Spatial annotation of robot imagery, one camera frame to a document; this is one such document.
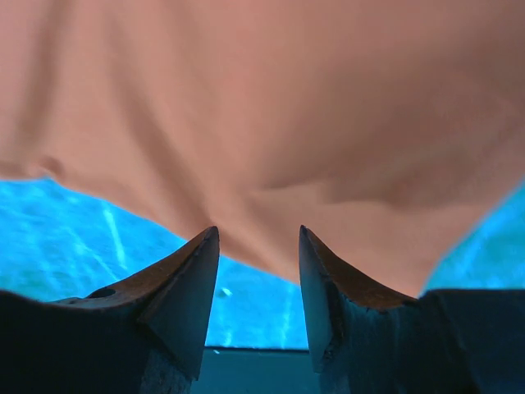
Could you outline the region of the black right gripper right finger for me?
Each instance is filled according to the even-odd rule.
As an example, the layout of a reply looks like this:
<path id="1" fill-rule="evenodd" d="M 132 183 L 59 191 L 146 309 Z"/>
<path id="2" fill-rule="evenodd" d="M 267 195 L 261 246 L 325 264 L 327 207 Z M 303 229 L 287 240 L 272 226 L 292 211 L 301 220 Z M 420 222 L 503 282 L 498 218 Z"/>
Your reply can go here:
<path id="1" fill-rule="evenodd" d="M 346 301 L 380 312 L 416 301 L 346 263 L 306 226 L 299 229 L 299 276 L 316 373 L 326 370 L 348 338 Z"/>

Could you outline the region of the orange t shirt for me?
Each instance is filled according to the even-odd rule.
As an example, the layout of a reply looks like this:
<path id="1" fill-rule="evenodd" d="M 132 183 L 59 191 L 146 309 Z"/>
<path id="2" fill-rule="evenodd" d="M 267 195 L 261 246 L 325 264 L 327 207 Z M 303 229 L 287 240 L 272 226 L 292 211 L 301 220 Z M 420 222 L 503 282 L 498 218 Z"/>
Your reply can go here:
<path id="1" fill-rule="evenodd" d="M 4 1 L 1 176 L 415 296 L 524 176 L 521 1 Z"/>

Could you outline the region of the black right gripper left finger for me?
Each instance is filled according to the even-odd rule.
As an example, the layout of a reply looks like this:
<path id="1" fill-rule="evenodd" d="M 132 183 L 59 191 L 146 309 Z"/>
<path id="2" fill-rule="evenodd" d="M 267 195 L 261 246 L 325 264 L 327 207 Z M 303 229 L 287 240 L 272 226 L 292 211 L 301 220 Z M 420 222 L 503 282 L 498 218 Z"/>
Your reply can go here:
<path id="1" fill-rule="evenodd" d="M 209 227 L 176 252 L 85 298 L 59 300 L 85 311 L 130 310 L 133 323 L 188 378 L 199 378 L 217 281 L 219 232 Z"/>

